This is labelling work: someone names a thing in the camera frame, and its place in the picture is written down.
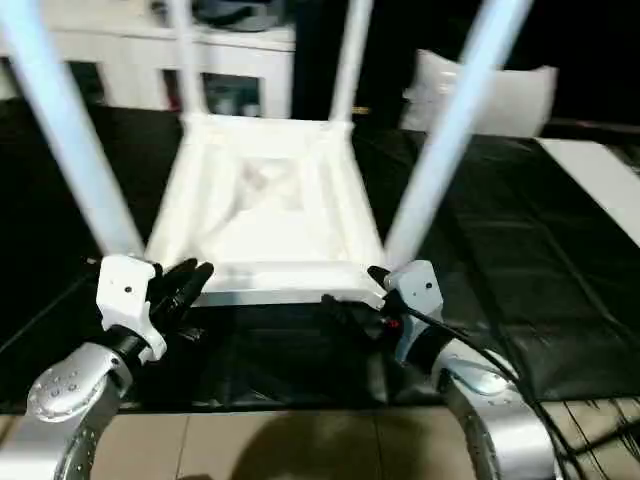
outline black tabletop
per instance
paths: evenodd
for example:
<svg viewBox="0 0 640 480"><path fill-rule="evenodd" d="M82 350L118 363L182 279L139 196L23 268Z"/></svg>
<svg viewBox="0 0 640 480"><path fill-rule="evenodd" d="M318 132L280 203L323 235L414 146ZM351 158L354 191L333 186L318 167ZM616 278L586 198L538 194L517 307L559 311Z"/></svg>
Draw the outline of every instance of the black tabletop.
<svg viewBox="0 0 640 480"><path fill-rule="evenodd" d="M170 113L90 114L148 238L181 138ZM0 105L5 315L0 410L20 411L33 379L100 331L99 257L28 107ZM422 137L356 128L353 145L381 236ZM541 399L640 394L640 252L533 141L474 138L420 256L444 316L499 350L488 318L524 352ZM368 313L357 311L366 322ZM369 408L430 404L422 375L345 331L320 305L194 309L184 335L123 406L135 411Z"/></svg>

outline beige floor tile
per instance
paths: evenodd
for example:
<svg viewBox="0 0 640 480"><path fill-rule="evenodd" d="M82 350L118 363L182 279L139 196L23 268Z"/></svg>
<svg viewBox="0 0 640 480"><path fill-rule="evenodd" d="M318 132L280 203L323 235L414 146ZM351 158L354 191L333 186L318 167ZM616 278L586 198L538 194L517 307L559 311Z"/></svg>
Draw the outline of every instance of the beige floor tile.
<svg viewBox="0 0 640 480"><path fill-rule="evenodd" d="M174 480L187 415L120 415L104 432L91 480Z"/></svg>
<svg viewBox="0 0 640 480"><path fill-rule="evenodd" d="M376 415L384 480L474 480L464 433L446 408Z"/></svg>
<svg viewBox="0 0 640 480"><path fill-rule="evenodd" d="M380 480L375 426L365 413L194 415L180 478Z"/></svg>
<svg viewBox="0 0 640 480"><path fill-rule="evenodd" d="M0 447L11 435L11 430L15 427L19 418L11 415L0 415Z"/></svg>
<svg viewBox="0 0 640 480"><path fill-rule="evenodd" d="M570 402L566 405L562 402L554 402L545 404L545 408L560 427L567 441L574 447L583 445L585 436L593 440L613 430L620 413L623 413L628 420L638 418L640 415L637 403L628 399L618 400L617 405L608 400L598 401L596 405L586 402ZM602 479L600 469L611 480L640 478L640 464L621 442L610 443L594 450L593 454L580 456L579 459L589 479Z"/></svg>

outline cabinet door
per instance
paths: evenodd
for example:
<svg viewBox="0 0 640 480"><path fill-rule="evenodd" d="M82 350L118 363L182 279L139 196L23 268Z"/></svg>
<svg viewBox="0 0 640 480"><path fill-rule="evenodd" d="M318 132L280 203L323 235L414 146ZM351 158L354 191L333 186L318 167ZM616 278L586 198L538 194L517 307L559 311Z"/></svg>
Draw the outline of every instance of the cabinet door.
<svg viewBox="0 0 640 480"><path fill-rule="evenodd" d="M136 65L143 108L179 110L174 41L136 39ZM288 118L293 53L197 44L204 97L212 113Z"/></svg>
<svg viewBox="0 0 640 480"><path fill-rule="evenodd" d="M53 38L58 54L68 62L80 92L88 103L136 106L136 82L133 76L128 77L130 63L121 39L71 32L53 32ZM12 72L10 52L5 44L0 44L0 57L0 95L3 92L3 80L6 96L19 95L20 86Z"/></svg>

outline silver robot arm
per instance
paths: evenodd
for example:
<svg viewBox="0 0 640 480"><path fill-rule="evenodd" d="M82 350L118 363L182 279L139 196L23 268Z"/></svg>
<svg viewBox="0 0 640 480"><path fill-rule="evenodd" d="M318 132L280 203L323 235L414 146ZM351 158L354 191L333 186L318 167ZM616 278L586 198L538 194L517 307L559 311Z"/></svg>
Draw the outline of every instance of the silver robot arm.
<svg viewBox="0 0 640 480"><path fill-rule="evenodd" d="M88 479L98 441L133 382L132 373L166 351L151 323L149 280L167 279L154 323L183 316L213 273L194 259L161 277L159 267L112 255L101 264L96 303L105 333L85 343L35 381L27 411L0 450L0 480Z"/></svg>
<svg viewBox="0 0 640 480"><path fill-rule="evenodd" d="M412 262L386 275L382 283L410 308L442 321L443 300L429 262ZM561 478L544 424L494 364L410 315L403 318L402 328L396 359L419 363L430 373L434 388L464 430L479 480ZM490 353L513 372L506 360Z"/></svg>

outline white pillow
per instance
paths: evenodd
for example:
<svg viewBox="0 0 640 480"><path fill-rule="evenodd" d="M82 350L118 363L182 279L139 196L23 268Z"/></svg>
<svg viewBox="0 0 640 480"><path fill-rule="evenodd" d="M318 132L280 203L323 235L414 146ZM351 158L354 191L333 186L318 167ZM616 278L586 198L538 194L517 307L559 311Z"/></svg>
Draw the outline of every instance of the white pillow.
<svg viewBox="0 0 640 480"><path fill-rule="evenodd" d="M418 50L416 74L405 92L409 105L401 128L427 131L453 94L461 66L427 50ZM474 133L509 137L536 136L551 112L556 69L494 73L491 90L475 124Z"/></svg>

